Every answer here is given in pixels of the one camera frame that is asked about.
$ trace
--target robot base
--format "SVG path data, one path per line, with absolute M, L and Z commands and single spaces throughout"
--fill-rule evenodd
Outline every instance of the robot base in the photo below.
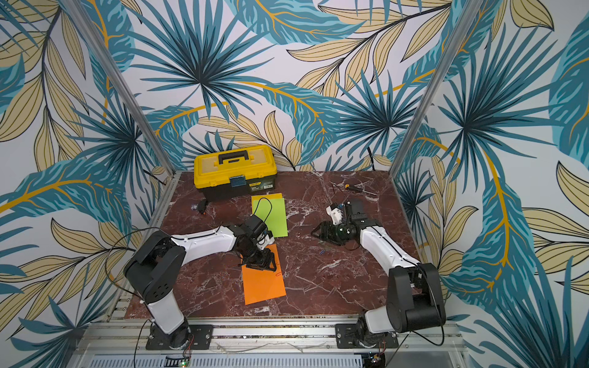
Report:
M 385 342 L 387 349 L 396 349 L 399 347 L 399 341 L 397 337 L 392 335 L 391 333 L 383 333 L 382 336 L 375 340 L 376 342 L 371 342 L 370 345 L 360 344 L 358 332 L 358 324 L 357 323 L 342 323 L 335 325 L 335 336 L 337 341 L 337 348 L 338 349 L 365 349 L 370 348 L 371 345 L 376 344 L 375 348 L 378 349 L 378 343 Z
M 213 335 L 213 325 L 212 324 L 191 324 L 189 325 L 190 328 L 190 335 L 189 337 L 192 339 L 191 335 L 194 335 L 194 340 L 192 341 L 192 350 L 208 350 L 209 345 L 211 344 L 211 336 Z M 171 336 L 163 333 L 155 323 L 151 326 L 150 329 L 150 338 L 147 340 L 147 344 L 145 346 L 146 350 L 168 350 L 171 348 Z

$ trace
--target orange paper sheet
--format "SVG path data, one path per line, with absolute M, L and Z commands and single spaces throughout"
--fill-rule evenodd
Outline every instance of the orange paper sheet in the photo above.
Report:
M 241 271 L 243 272 L 243 294 L 246 297 L 246 305 L 286 296 L 276 244 L 272 244 L 267 248 L 274 253 L 276 272 L 254 270 L 246 266 L 241 267 Z

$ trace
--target yellow toolbox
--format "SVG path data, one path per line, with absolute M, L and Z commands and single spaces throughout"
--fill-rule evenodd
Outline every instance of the yellow toolbox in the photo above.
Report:
M 256 145 L 197 156 L 194 185 L 209 201 L 274 189 L 276 163 L 270 147 Z

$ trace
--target toolbox handle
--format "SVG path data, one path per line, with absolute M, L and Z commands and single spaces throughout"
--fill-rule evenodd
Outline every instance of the toolbox handle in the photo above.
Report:
M 244 157 L 246 160 L 249 160 L 250 157 L 247 154 L 247 150 L 243 151 L 236 151 L 236 152 L 229 152 L 219 155 L 219 163 L 222 164 L 225 160 L 230 160 L 232 158 Z

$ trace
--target ventilation grille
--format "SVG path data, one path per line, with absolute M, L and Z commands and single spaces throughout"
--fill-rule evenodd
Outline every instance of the ventilation grille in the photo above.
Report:
M 139 355 L 137 368 L 164 367 L 164 355 Z M 132 355 L 96 355 L 90 368 L 133 367 Z M 188 367 L 215 368 L 361 368 L 362 358 L 352 354 L 193 354 Z

